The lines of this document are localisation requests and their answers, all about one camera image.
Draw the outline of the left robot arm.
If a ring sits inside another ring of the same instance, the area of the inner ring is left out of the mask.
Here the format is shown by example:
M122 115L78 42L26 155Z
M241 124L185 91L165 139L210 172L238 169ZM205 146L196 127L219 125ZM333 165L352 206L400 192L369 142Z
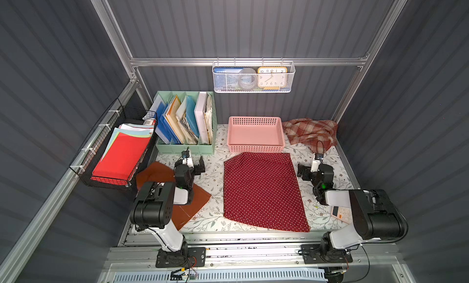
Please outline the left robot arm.
M138 194L129 220L137 231L151 232L164 254L186 256L188 253L180 230L211 198L194 183L195 177L204 172L204 159L200 157L195 164L185 152L173 168L153 162L137 176Z

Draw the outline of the red polka dot skirt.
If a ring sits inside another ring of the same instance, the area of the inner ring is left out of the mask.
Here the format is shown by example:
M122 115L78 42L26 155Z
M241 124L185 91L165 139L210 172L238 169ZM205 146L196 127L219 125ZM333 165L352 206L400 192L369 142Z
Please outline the red polka dot skirt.
M290 232L310 232L289 153L243 152L224 162L224 217Z

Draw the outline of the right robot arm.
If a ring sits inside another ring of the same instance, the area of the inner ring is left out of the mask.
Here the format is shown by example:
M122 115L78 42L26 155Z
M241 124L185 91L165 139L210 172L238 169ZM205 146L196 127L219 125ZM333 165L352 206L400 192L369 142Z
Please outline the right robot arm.
M297 176L311 182L317 202L333 209L349 209L351 222L327 232L314 249L322 257L346 253L365 243L395 243L409 231L404 215L383 190L339 190L333 187L333 167L321 160L298 165Z

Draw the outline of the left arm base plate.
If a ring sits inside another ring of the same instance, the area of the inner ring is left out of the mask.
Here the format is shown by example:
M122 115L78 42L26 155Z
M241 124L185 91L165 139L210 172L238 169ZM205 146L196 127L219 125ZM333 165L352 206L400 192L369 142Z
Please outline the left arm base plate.
M177 252L159 250L156 268L181 268L181 267L204 267L206 260L206 248L193 247L183 248Z

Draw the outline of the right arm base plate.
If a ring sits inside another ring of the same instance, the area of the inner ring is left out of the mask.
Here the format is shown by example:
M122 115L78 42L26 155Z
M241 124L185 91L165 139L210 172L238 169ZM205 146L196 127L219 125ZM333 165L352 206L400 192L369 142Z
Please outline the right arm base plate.
M353 258L345 250L327 250L320 244L301 245L298 251L305 264L351 263Z

